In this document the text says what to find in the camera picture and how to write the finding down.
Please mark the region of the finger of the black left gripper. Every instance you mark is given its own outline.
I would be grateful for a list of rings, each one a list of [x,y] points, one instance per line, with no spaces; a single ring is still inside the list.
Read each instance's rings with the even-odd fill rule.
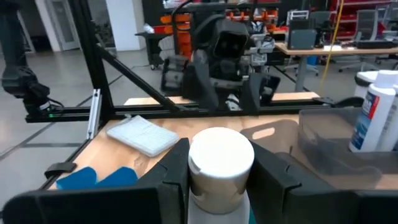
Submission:
[[[214,111],[219,105],[218,95],[210,82],[208,57],[204,50],[194,51],[192,61],[184,70],[182,97],[195,101],[201,108],[210,111]]]
[[[243,83],[241,95],[241,109],[246,113],[257,113],[260,110],[260,89],[263,75],[252,73]]]

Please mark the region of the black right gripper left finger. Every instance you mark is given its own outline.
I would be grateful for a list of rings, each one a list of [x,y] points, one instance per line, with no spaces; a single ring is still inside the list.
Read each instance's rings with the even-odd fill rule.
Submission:
[[[4,223],[186,223],[187,138],[180,139],[134,185],[90,190],[36,190],[8,201]]]

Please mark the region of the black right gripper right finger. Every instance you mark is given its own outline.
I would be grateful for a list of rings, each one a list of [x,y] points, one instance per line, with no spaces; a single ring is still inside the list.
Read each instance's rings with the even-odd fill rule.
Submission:
[[[246,184],[257,223],[397,223],[397,191],[340,190],[253,143]]]

